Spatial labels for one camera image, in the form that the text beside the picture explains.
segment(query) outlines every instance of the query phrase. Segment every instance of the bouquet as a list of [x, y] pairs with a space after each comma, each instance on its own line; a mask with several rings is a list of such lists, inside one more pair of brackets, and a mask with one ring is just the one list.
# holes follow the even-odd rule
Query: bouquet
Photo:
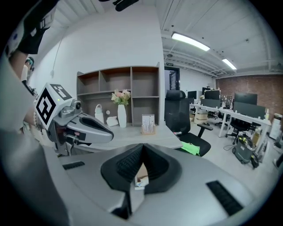
[[119, 92], [119, 90], [114, 90], [111, 100], [115, 104], [128, 105], [130, 97], [131, 93], [128, 90], [123, 90], [122, 92]]

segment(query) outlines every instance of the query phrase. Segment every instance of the brick wall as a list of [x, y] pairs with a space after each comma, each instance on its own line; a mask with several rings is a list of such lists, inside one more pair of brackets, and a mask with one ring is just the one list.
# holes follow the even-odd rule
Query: brick wall
[[257, 94], [257, 105], [269, 109], [270, 119], [274, 113], [283, 114], [283, 75], [248, 75], [216, 80], [221, 95], [234, 93]]

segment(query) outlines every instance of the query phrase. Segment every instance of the white vase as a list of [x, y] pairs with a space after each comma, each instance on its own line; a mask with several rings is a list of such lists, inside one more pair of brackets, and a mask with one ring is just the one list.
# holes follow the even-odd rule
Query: white vase
[[125, 128], [127, 124], [126, 109], [123, 104], [118, 105], [118, 121], [121, 128]]

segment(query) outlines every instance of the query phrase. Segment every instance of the green cloth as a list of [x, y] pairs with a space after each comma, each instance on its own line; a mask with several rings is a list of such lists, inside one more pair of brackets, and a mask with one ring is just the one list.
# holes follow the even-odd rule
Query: green cloth
[[185, 143], [183, 141], [181, 141], [183, 147], [181, 147], [183, 150], [193, 154], [193, 155], [199, 155], [199, 147], [198, 146], [195, 146], [191, 143]]

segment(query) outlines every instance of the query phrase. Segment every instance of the white ceiling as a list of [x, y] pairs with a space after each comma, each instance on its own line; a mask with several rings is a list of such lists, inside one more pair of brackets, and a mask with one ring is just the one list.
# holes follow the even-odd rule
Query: white ceiling
[[[46, 31], [39, 52], [64, 29], [94, 13], [114, 8], [114, 0], [60, 0], [54, 22]], [[245, 0], [139, 0], [155, 6], [160, 22], [164, 62], [213, 77], [282, 74], [282, 49], [273, 31]], [[207, 52], [171, 39], [173, 32], [207, 46]], [[237, 68], [231, 70], [222, 59]]]

